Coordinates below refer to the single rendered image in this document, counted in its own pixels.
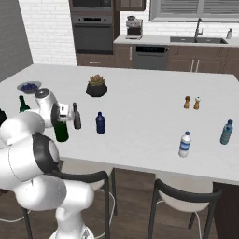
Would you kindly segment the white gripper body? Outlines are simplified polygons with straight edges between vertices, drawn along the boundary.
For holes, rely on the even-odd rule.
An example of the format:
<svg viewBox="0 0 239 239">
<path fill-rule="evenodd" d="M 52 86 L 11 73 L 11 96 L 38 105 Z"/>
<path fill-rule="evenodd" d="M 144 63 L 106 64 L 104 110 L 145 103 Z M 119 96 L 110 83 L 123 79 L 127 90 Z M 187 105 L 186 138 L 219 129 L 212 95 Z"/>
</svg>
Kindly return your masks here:
<svg viewBox="0 0 239 239">
<path fill-rule="evenodd" d="M 75 113 L 73 110 L 70 110 L 68 115 L 66 117 L 63 117 L 64 122 L 73 121 L 74 119 L 75 119 Z"/>
</svg>

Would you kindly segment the brown glass bottle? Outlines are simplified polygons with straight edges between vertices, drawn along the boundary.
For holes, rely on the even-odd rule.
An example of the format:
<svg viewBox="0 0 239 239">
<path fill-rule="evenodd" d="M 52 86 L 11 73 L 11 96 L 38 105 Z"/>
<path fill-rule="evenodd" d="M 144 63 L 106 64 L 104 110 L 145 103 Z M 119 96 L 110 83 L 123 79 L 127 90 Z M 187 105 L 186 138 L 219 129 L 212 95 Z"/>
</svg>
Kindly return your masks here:
<svg viewBox="0 0 239 239">
<path fill-rule="evenodd" d="M 77 103 L 73 103 L 73 109 L 74 109 L 74 114 L 75 114 L 75 118 L 74 118 L 74 127 L 75 129 L 81 129 L 81 120 L 80 120 L 80 114 L 77 110 Z"/>
</svg>

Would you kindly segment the dark green glass bottle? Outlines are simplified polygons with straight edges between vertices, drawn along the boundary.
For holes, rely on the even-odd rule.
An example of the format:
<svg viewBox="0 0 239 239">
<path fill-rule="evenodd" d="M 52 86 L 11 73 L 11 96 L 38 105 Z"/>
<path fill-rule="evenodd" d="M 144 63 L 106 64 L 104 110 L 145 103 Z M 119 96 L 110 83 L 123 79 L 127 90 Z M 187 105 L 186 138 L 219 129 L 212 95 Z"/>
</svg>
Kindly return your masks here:
<svg viewBox="0 0 239 239">
<path fill-rule="evenodd" d="M 66 142 L 69 138 L 67 124 L 59 121 L 54 126 L 55 137 L 58 142 Z"/>
</svg>

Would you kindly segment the dark blue plastic bottle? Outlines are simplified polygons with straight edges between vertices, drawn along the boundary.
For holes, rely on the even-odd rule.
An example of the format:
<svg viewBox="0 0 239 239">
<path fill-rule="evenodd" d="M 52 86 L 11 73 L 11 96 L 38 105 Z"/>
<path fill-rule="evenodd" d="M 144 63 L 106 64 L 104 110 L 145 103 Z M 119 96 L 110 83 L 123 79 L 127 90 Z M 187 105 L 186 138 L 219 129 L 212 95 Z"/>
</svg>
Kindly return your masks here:
<svg viewBox="0 0 239 239">
<path fill-rule="evenodd" d="M 99 134 L 103 134 L 105 132 L 105 117 L 101 112 L 99 112 L 96 117 L 96 131 Z"/>
</svg>

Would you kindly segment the slim green glass bottle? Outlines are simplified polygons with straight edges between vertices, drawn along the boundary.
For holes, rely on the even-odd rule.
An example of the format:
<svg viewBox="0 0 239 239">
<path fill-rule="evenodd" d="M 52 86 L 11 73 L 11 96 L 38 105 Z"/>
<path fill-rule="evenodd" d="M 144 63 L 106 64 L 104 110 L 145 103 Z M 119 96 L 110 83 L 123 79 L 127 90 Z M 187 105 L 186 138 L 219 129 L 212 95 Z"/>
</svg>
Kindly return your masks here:
<svg viewBox="0 0 239 239">
<path fill-rule="evenodd" d="M 20 99 L 20 112 L 24 112 L 25 110 L 28 110 L 30 107 L 25 103 L 24 97 L 22 95 L 19 96 Z"/>
</svg>

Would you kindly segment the black and white chair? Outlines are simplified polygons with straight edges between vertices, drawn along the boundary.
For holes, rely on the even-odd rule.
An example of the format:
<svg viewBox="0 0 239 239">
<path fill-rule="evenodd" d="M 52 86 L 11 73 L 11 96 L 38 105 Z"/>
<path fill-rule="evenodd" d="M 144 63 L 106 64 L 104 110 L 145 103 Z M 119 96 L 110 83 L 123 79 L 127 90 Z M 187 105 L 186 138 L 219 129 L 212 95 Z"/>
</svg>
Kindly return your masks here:
<svg viewBox="0 0 239 239">
<path fill-rule="evenodd" d="M 166 203 L 180 212 L 191 213 L 188 228 L 191 229 L 194 220 L 197 219 L 199 238 L 208 239 L 216 204 L 221 195 L 222 190 L 215 190 L 213 182 L 207 179 L 156 174 L 148 224 L 148 239 L 153 237 L 156 206 L 160 203 Z M 202 232 L 198 213 L 206 208 L 208 208 L 208 213 L 204 232 Z"/>
<path fill-rule="evenodd" d="M 58 170 L 49 175 L 89 183 L 94 191 L 101 190 L 105 194 L 105 231 L 95 239 L 110 239 L 111 220 L 118 214 L 115 169 L 105 163 L 62 158 Z"/>
</svg>

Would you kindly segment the black glass bottle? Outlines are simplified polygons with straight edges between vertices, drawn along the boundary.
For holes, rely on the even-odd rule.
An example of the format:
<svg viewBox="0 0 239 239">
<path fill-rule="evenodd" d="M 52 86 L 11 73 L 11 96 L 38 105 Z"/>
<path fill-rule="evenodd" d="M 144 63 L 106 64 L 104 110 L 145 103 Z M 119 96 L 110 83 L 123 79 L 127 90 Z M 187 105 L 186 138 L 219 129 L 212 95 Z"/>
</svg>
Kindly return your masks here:
<svg viewBox="0 0 239 239">
<path fill-rule="evenodd" d="M 5 111 L 3 111 L 1 108 L 0 108 L 0 126 L 2 125 L 2 123 L 7 120 L 7 115 L 5 113 Z"/>
</svg>

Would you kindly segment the built-in black oven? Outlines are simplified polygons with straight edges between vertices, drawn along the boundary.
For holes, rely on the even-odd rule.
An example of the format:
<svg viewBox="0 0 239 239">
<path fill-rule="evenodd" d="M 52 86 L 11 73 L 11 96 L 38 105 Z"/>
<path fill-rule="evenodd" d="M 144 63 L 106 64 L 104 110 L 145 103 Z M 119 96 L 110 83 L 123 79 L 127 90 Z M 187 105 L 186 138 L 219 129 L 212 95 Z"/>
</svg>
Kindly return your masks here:
<svg viewBox="0 0 239 239">
<path fill-rule="evenodd" d="M 72 28 L 76 53 L 113 53 L 113 21 L 111 16 L 73 15 Z"/>
</svg>

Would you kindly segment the silver coffee machine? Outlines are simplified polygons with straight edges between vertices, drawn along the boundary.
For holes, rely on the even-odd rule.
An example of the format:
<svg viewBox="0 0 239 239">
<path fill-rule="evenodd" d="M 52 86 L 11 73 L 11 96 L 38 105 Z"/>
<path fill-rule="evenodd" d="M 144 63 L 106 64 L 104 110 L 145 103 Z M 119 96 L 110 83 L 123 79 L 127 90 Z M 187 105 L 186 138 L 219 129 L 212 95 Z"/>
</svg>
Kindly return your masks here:
<svg viewBox="0 0 239 239">
<path fill-rule="evenodd" d="M 127 39 L 141 39 L 143 35 L 143 20 L 128 16 L 126 21 Z"/>
</svg>

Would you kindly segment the built-in microwave oven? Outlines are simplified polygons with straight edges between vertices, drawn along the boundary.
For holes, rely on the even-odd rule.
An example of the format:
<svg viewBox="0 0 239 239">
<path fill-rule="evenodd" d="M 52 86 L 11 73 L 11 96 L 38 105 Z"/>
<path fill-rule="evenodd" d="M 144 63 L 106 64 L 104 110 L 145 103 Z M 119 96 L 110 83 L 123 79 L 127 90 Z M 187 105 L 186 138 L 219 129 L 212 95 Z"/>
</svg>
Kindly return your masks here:
<svg viewBox="0 0 239 239">
<path fill-rule="evenodd" d="M 69 0 L 69 5 L 75 11 L 110 11 L 112 0 Z"/>
</svg>

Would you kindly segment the grey sink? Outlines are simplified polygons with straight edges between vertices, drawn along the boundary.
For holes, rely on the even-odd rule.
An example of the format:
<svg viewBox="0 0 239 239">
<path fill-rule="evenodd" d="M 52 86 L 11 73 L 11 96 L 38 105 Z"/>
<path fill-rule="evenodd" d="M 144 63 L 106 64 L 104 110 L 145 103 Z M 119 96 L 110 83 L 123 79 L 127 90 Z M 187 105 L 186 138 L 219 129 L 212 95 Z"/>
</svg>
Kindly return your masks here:
<svg viewBox="0 0 239 239">
<path fill-rule="evenodd" d="M 170 36 L 170 42 L 181 42 L 181 43 L 205 43 L 205 44 L 228 44 L 223 38 L 216 37 L 180 37 Z"/>
</svg>

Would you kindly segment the brown lower cupboards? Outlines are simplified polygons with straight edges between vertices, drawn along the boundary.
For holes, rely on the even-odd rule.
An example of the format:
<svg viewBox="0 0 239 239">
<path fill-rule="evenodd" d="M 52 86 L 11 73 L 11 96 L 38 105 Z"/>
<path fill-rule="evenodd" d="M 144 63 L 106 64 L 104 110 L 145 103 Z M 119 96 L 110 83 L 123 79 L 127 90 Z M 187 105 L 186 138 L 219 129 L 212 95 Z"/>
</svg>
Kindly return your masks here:
<svg viewBox="0 0 239 239">
<path fill-rule="evenodd" d="M 77 54 L 77 65 L 134 68 L 132 45 L 115 44 L 112 55 Z M 239 80 L 239 47 L 171 45 L 166 59 L 169 71 L 234 75 Z"/>
</svg>

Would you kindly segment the dark metal tap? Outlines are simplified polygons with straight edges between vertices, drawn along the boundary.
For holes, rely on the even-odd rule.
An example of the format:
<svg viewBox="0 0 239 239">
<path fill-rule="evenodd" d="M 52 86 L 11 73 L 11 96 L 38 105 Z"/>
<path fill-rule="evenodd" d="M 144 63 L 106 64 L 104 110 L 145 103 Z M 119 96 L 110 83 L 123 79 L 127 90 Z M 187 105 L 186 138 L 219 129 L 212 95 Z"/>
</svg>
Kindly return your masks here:
<svg viewBox="0 0 239 239">
<path fill-rule="evenodd" d="M 199 35 L 203 34 L 203 28 L 202 29 L 200 28 L 201 21 L 202 21 L 201 18 L 199 18 L 197 20 L 197 26 L 196 26 L 196 29 L 195 29 L 194 39 L 196 39 Z"/>
</svg>

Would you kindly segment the window with blinds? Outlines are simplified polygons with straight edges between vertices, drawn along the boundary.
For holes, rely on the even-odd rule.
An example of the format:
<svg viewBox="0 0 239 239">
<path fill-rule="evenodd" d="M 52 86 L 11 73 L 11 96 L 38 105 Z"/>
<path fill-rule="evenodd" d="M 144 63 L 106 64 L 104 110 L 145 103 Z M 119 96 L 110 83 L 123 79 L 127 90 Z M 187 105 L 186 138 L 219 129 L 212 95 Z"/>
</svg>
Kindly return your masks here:
<svg viewBox="0 0 239 239">
<path fill-rule="evenodd" d="M 239 0 L 150 0 L 150 21 L 239 22 Z"/>
</svg>

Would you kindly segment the dark brown island base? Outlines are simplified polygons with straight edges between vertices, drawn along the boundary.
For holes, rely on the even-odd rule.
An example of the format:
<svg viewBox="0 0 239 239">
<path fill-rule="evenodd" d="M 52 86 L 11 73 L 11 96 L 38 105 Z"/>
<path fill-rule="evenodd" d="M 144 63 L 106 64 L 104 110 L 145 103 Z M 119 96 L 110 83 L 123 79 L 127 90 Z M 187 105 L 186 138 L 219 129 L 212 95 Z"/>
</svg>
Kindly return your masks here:
<svg viewBox="0 0 239 239">
<path fill-rule="evenodd" d="M 239 186 L 214 183 L 214 190 L 222 190 L 214 213 L 218 239 L 239 239 Z"/>
</svg>

